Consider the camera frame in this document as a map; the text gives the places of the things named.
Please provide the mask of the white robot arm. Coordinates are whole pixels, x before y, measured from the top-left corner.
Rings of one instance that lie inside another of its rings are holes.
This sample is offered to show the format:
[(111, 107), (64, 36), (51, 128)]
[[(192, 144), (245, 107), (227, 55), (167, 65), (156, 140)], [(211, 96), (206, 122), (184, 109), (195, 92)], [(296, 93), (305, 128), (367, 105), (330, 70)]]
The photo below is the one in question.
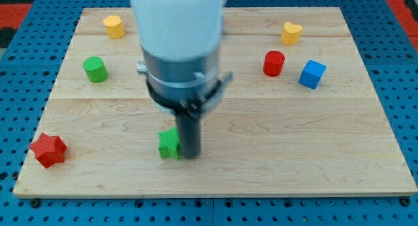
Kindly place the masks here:
[(180, 154), (201, 152), (200, 119), (221, 100), (232, 73), (219, 78), (225, 0), (130, 0), (152, 101), (176, 119)]

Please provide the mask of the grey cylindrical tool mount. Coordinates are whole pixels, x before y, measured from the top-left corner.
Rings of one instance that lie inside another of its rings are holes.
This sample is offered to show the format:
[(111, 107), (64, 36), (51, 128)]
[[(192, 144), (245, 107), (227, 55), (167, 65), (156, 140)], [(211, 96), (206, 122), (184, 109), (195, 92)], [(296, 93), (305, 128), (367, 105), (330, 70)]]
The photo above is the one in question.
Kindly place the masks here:
[(199, 119), (217, 106), (227, 85), (228, 72), (219, 78), (219, 50), (181, 61), (161, 59), (146, 50), (137, 72), (146, 77), (151, 100), (161, 111)]

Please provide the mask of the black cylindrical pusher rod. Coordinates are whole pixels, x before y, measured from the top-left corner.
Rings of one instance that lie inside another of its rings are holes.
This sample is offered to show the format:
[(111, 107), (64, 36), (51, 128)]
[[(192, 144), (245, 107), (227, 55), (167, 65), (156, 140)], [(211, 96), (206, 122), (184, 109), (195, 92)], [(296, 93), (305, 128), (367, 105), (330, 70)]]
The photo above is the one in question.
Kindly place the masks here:
[(186, 159), (198, 157), (201, 152), (199, 120), (191, 118), (187, 114), (177, 114), (175, 117), (182, 157)]

